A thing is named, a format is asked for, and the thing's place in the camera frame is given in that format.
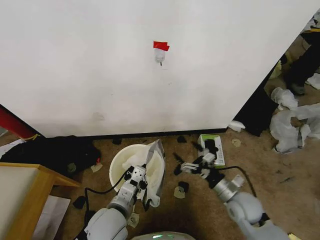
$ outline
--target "green light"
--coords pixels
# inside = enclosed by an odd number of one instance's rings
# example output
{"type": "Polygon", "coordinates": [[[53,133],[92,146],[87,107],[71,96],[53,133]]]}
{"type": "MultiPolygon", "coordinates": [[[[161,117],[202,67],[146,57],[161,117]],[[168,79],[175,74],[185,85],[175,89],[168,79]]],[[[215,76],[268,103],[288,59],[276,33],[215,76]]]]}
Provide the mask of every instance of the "green light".
{"type": "Polygon", "coordinates": [[[152,238],[153,239],[158,239],[158,238],[161,238],[163,235],[154,235],[152,238]]]}

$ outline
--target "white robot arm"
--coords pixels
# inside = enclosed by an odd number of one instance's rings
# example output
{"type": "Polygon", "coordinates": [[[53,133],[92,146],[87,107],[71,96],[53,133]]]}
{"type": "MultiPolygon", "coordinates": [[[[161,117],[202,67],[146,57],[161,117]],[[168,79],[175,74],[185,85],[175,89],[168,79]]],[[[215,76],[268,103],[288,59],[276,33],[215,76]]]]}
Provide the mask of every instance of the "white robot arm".
{"type": "Polygon", "coordinates": [[[125,240],[127,219],[137,200],[137,193],[146,187],[146,168],[136,166],[131,178],[124,182],[106,208],[97,211],[84,229],[88,240],[125,240]]]}

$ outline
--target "crumpled plastic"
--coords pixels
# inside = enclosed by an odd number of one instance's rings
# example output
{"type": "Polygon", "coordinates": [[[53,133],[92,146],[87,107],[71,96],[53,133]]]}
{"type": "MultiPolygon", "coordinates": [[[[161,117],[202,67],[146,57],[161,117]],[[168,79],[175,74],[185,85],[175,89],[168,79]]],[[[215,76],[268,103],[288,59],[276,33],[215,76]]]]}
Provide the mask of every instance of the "crumpled plastic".
{"type": "Polygon", "coordinates": [[[320,139],[320,103],[278,112],[271,119],[270,132],[279,141],[274,150],[281,154],[303,148],[307,137],[320,139]],[[306,120],[306,123],[302,127],[294,127],[292,117],[306,120]]]}
{"type": "Polygon", "coordinates": [[[313,74],[313,76],[309,77],[305,83],[311,85],[317,90],[320,90],[320,74],[319,73],[313,74]]]}
{"type": "Polygon", "coordinates": [[[289,89],[275,88],[271,93],[271,99],[279,104],[278,109],[283,110],[282,106],[293,110],[298,107],[298,100],[289,89]]]}
{"type": "Polygon", "coordinates": [[[146,163],[146,190],[142,190],[137,194],[137,199],[141,199],[144,204],[150,200],[150,205],[154,208],[160,205],[160,193],[162,191],[164,175],[165,175],[165,151],[161,140],[158,139],[148,145],[135,155],[128,158],[122,164],[124,169],[130,166],[142,166],[146,163]]]}

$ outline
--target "black cable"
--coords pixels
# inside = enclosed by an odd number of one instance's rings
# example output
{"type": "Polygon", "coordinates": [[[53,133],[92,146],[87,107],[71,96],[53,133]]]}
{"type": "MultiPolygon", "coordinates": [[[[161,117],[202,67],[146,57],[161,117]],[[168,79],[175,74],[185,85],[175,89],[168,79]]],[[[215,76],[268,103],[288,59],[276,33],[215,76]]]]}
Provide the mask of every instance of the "black cable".
{"type": "Polygon", "coordinates": [[[255,189],[254,189],[254,186],[253,186],[253,184],[251,183],[250,178],[249,178],[249,176],[247,175],[247,173],[246,173],[245,170],[243,170],[243,169],[242,169],[241,167],[239,167],[239,166],[227,166],[227,167],[217,168],[218,171],[228,170],[228,169],[239,169],[239,170],[242,172],[242,174],[244,175],[245,179],[247,180],[247,182],[248,182],[248,184],[249,184],[249,186],[250,186],[250,189],[251,189],[251,191],[252,191],[253,196],[257,197],[257,193],[256,193],[256,191],[255,191],[255,189]]]}
{"type": "Polygon", "coordinates": [[[124,176],[127,174],[127,171],[126,170],[122,176],[120,177],[120,179],[115,183],[115,185],[113,187],[111,187],[110,189],[106,190],[106,191],[96,191],[96,190],[93,190],[89,187],[85,187],[84,188],[84,197],[85,197],[85,214],[84,214],[84,226],[87,226],[88,225],[88,222],[89,222],[89,219],[88,219],[88,213],[89,213],[89,198],[88,198],[88,191],[94,193],[94,194],[100,194],[100,195],[103,195],[103,194],[107,194],[109,192],[111,192],[113,189],[115,189],[115,187],[121,182],[121,180],[124,178],[124,176]]]}

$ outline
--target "white paper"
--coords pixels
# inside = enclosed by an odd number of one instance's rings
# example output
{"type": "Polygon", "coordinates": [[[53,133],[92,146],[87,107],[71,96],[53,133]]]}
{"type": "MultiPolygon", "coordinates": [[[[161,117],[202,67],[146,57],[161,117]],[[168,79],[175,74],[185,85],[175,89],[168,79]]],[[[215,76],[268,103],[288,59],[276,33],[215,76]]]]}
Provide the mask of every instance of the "white paper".
{"type": "Polygon", "coordinates": [[[70,199],[49,195],[33,232],[32,240],[54,240],[70,199]]]}
{"type": "Polygon", "coordinates": [[[0,146],[0,158],[6,153],[8,152],[10,149],[12,149],[14,146],[18,145],[18,144],[22,144],[24,143],[25,141],[22,140],[22,139],[18,139],[16,141],[13,141],[9,144],[6,144],[6,145],[3,145],[3,146],[0,146]]]}

